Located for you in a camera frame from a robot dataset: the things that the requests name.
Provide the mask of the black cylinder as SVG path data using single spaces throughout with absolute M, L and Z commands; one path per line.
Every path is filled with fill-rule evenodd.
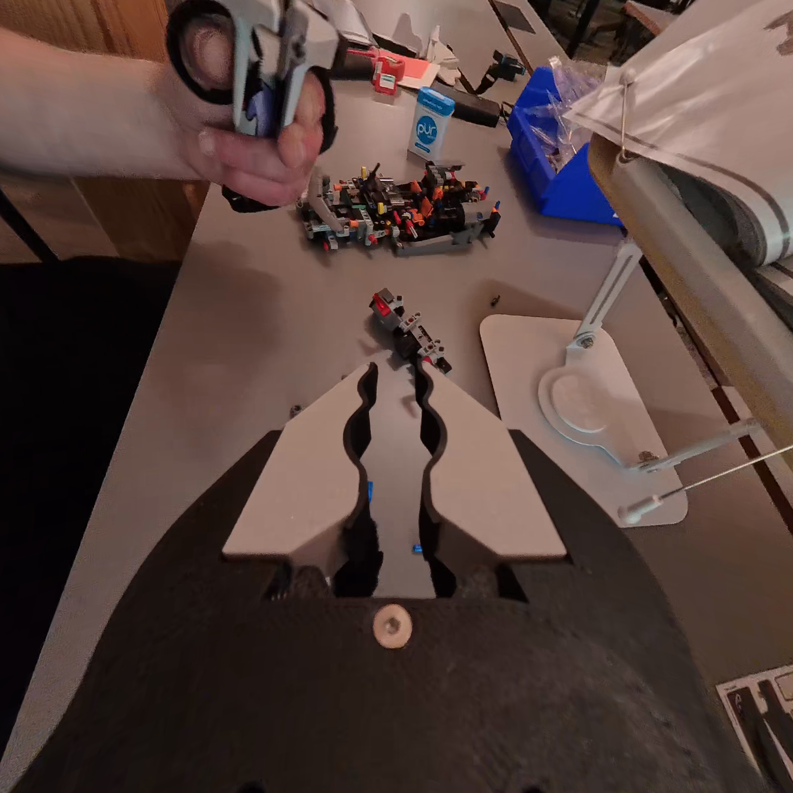
M 501 104 L 485 97 L 458 90 L 436 80 L 431 88 L 454 102 L 453 117 L 470 124 L 495 128 L 501 119 Z

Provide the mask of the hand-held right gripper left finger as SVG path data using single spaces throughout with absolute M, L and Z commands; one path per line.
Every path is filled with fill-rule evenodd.
M 378 374 L 376 363 L 361 365 L 284 425 L 225 541 L 224 558 L 378 579 L 378 530 L 362 461 Z

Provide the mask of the white metal book stand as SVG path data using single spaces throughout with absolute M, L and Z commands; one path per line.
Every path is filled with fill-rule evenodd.
M 620 527 L 666 526 L 688 513 L 695 488 L 762 465 L 755 458 L 683 485 L 676 465 L 762 428 L 791 446 L 791 328 L 684 206 L 651 160 L 620 160 L 594 135 L 594 179 L 639 241 L 615 261 L 577 329 L 574 322 L 494 315 L 481 340 L 501 419 L 521 431 Z M 739 422 L 716 440 L 666 453 L 627 365 L 602 329 L 644 254 L 759 425 Z

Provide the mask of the white folded paper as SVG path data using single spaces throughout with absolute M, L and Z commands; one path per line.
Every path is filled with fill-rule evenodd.
M 378 46 L 404 63 L 399 86 L 408 90 L 423 87 L 458 87 L 459 58 L 441 38 L 440 26 L 416 10 L 402 9 L 373 25 Z

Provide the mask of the lego sticker sheet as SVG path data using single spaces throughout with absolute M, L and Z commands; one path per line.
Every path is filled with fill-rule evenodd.
M 751 765 L 774 791 L 792 791 L 792 666 L 716 687 Z

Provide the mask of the grey lego subassembly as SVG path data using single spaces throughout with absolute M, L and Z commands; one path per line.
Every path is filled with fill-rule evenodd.
M 387 316 L 380 316 L 371 307 L 375 294 L 383 298 L 388 305 L 397 295 L 392 294 L 387 289 L 375 292 L 372 295 L 370 309 L 376 323 L 392 338 L 394 350 L 398 357 L 412 365 L 427 362 L 443 375 L 448 375 L 452 370 L 452 366 L 446 357 L 445 345 L 440 338 L 434 336 L 426 329 L 421 312 L 408 312 L 405 309 L 402 317 L 395 315 L 393 312 Z

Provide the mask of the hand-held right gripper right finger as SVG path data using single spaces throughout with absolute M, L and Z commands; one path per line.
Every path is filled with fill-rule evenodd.
M 416 364 L 420 440 L 430 459 L 420 545 L 432 570 L 561 560 L 567 549 L 506 425 L 428 362 Z

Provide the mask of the blue plastic bin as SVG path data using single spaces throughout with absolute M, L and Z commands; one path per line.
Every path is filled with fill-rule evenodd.
M 530 130 L 534 118 L 529 109 L 539 100 L 539 91 L 530 80 L 531 76 L 510 112 L 508 131 L 510 152 L 536 209 L 543 216 L 619 227 L 617 213 L 591 175 L 590 142 L 559 173 L 553 172 Z

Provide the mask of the silver foil pouch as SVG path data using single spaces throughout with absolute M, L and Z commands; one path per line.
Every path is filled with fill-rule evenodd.
M 370 27 L 353 1 L 309 1 L 309 5 L 334 25 L 348 45 L 364 50 L 374 45 Z

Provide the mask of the lego car chassis assembly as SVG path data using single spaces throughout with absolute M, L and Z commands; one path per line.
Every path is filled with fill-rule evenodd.
M 493 238 L 501 222 L 501 204 L 487 186 L 461 180 L 462 167 L 428 161 L 407 183 L 382 176 L 379 165 L 337 183 L 316 171 L 295 209 L 306 239 L 326 252 L 352 244 L 400 257 L 448 252 Z

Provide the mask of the black red handled tool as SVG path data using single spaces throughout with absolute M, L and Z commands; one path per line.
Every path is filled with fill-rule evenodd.
M 330 77 L 335 80 L 367 82 L 378 94 L 393 96 L 405 74 L 405 58 L 370 48 L 347 48 L 334 62 Z

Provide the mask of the white blue mint pouch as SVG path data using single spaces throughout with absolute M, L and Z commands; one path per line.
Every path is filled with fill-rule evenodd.
M 442 160 L 443 142 L 455 102 L 446 94 L 424 86 L 418 91 L 407 152 L 426 162 Z

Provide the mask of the clear plastic bags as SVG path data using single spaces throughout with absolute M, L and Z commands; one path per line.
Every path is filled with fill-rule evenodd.
M 589 143 L 589 130 L 567 119 L 566 114 L 578 100 L 601 85 L 607 71 L 607 65 L 564 62 L 553 56 L 532 74 L 530 84 L 539 91 L 539 100 L 529 109 L 534 118 L 530 130 L 554 173 L 559 173 Z

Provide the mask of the black strapped device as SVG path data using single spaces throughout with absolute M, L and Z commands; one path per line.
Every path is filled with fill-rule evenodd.
M 498 81 L 513 83 L 516 78 L 526 75 L 525 65 L 515 56 L 494 50 L 492 61 L 483 75 L 481 82 L 472 90 L 476 96 L 481 96 L 492 88 Z

